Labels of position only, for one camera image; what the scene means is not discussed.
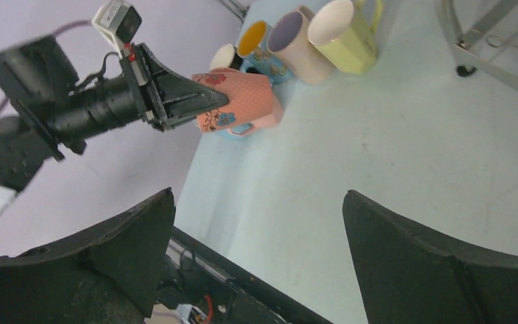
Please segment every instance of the white table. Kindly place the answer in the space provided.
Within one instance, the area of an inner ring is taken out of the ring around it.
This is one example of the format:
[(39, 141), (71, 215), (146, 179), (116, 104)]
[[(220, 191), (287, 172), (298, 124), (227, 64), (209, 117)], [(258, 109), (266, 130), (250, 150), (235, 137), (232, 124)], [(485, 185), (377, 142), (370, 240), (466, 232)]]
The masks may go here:
[[(260, 0), (243, 29), (301, 2), (328, 1)], [(433, 1), (394, 3), (368, 74), (292, 80), (277, 89), (277, 128), (204, 135), (177, 206), (182, 230), (338, 324), (366, 322), (341, 214), (348, 189), (518, 255), (518, 93), (455, 75)]]

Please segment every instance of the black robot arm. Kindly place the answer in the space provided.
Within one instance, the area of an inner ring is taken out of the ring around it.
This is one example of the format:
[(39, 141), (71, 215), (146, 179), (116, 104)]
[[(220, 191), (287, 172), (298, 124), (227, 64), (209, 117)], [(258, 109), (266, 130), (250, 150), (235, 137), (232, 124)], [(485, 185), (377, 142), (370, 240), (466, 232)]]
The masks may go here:
[(138, 119), (162, 132), (226, 105), (221, 92), (160, 63), (145, 44), (126, 44), (122, 73), (78, 75), (54, 36), (0, 51), (0, 87), (18, 116), (0, 119), (0, 185), (21, 192), (43, 161), (64, 158), (63, 144), (82, 154), (85, 139)]

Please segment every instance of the dish rack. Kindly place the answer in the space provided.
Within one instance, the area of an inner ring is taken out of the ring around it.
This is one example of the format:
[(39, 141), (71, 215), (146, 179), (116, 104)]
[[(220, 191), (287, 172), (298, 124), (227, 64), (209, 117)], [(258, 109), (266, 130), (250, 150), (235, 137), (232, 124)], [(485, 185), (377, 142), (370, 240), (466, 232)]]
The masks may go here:
[(466, 32), (453, 0), (438, 0), (436, 14), (458, 76), (482, 70), (518, 90), (518, 0), (499, 0)]

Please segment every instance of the pink mug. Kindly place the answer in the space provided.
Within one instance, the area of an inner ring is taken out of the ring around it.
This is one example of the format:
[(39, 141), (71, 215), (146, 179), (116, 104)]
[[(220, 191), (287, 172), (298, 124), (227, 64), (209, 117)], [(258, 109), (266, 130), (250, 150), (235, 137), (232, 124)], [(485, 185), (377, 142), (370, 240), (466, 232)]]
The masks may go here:
[[(276, 126), (283, 118), (283, 108), (267, 76), (220, 67), (209, 73), (194, 74), (192, 80), (229, 98), (229, 104), (198, 116), (202, 132), (227, 130), (235, 136), (247, 136), (261, 128)], [(245, 124), (250, 127), (243, 132), (231, 130)]]

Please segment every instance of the red wire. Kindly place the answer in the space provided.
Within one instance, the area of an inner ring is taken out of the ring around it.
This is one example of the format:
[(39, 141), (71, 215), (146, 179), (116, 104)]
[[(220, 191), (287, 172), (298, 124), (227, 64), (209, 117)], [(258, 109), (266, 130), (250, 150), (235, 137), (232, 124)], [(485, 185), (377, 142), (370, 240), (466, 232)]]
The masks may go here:
[(203, 324), (209, 324), (211, 322), (211, 319), (213, 318), (213, 302), (211, 300), (211, 296), (206, 295), (206, 299), (207, 299), (207, 306), (209, 308), (209, 313), (207, 314), (207, 318), (203, 322)]

